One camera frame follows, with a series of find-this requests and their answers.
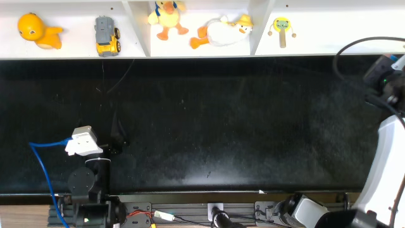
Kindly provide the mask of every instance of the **black table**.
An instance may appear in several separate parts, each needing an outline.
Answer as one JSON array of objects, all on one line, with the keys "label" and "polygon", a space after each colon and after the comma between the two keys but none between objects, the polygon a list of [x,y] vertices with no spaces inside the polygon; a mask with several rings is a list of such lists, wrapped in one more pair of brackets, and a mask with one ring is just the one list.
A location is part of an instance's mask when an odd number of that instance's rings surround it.
[{"label": "black table", "polygon": [[[361,72],[375,59],[342,65]],[[333,76],[332,57],[136,60],[100,93],[130,62],[104,60],[104,78],[101,60],[0,62],[0,194],[48,193],[28,142],[60,141],[78,122],[107,134],[112,111],[130,139],[112,158],[113,194],[364,186],[381,111]],[[83,158],[39,153],[67,193]]]}]

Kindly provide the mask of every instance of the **wooden handle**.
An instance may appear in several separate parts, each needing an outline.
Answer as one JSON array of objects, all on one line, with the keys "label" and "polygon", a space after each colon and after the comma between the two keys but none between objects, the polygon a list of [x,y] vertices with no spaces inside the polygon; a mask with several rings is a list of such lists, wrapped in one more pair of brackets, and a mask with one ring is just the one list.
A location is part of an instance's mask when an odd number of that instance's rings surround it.
[{"label": "wooden handle", "polygon": [[280,30],[280,48],[287,47],[287,42],[285,41],[285,29]]}]

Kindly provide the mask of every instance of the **yellow plush duck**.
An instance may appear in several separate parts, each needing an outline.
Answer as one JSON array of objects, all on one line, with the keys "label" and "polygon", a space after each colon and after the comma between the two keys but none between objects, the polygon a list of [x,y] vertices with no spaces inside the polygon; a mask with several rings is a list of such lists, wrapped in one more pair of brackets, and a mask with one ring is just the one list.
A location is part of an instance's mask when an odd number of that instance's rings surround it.
[{"label": "yellow plush duck", "polygon": [[60,49],[62,47],[58,33],[63,32],[61,27],[47,27],[45,23],[35,14],[23,15],[18,21],[20,35],[35,43],[43,49]]},{"label": "yellow plush duck", "polygon": [[206,26],[198,29],[198,38],[191,38],[190,46],[197,49],[203,44],[213,46],[227,46],[239,42],[252,32],[253,24],[249,15],[242,15],[235,23],[228,22],[228,18],[210,20]]},{"label": "yellow plush duck", "polygon": [[183,28],[179,23],[180,13],[178,10],[185,10],[184,3],[178,1],[156,1],[155,5],[155,11],[149,15],[147,20],[151,25],[159,23],[163,26],[163,31],[158,34],[159,39],[167,41],[169,39],[169,30],[173,27],[178,29],[180,35],[189,32],[187,28]]}]

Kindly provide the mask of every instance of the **toy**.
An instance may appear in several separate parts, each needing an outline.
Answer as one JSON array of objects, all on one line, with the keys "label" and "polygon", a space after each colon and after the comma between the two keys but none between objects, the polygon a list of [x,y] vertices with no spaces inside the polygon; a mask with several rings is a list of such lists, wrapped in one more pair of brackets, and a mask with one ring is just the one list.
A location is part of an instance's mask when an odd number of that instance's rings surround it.
[{"label": "toy", "polygon": [[62,47],[58,33],[63,32],[61,27],[47,27],[35,14],[23,15],[18,21],[18,30],[22,38],[34,41],[43,49],[60,49]]},{"label": "toy", "polygon": [[251,17],[242,15],[235,23],[228,22],[228,18],[210,20],[206,26],[198,29],[198,38],[191,38],[190,46],[197,49],[200,45],[227,46],[239,42],[252,32]]},{"label": "toy", "polygon": [[291,26],[291,21],[284,17],[279,17],[276,18],[273,22],[272,25],[270,25],[270,31],[268,32],[268,35],[272,35],[273,32],[271,32],[271,27],[274,27],[274,29],[280,34],[280,48],[285,48],[287,47],[287,42],[285,41],[285,33],[291,28],[292,31],[292,37],[296,38],[297,34],[294,33],[292,26]]},{"label": "toy", "polygon": [[120,30],[114,27],[114,21],[108,16],[96,18],[96,47],[99,56],[116,56],[121,51],[121,44],[118,41],[121,37]]},{"label": "toy", "polygon": [[184,35],[189,30],[183,28],[180,21],[180,13],[178,10],[185,11],[184,3],[178,1],[156,1],[156,9],[153,13],[149,15],[147,21],[151,25],[155,25],[159,22],[163,26],[163,31],[158,34],[158,38],[162,41],[167,41],[169,39],[169,30],[173,27],[178,29],[178,34]]}]

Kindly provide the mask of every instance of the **blue scarf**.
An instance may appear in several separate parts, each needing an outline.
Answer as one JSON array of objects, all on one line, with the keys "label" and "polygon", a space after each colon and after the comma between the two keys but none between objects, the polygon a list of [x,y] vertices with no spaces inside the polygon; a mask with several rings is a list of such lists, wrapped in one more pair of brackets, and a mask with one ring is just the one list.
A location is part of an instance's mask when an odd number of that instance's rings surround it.
[{"label": "blue scarf", "polygon": [[[156,9],[155,9],[154,11],[156,12],[156,15],[157,15],[157,16],[160,16],[160,13],[159,13],[160,7],[158,6],[158,3],[157,3],[156,1],[154,2],[154,4],[156,5]],[[173,6],[175,7],[175,9],[177,9],[177,4],[176,4],[176,2],[173,2]]]}]

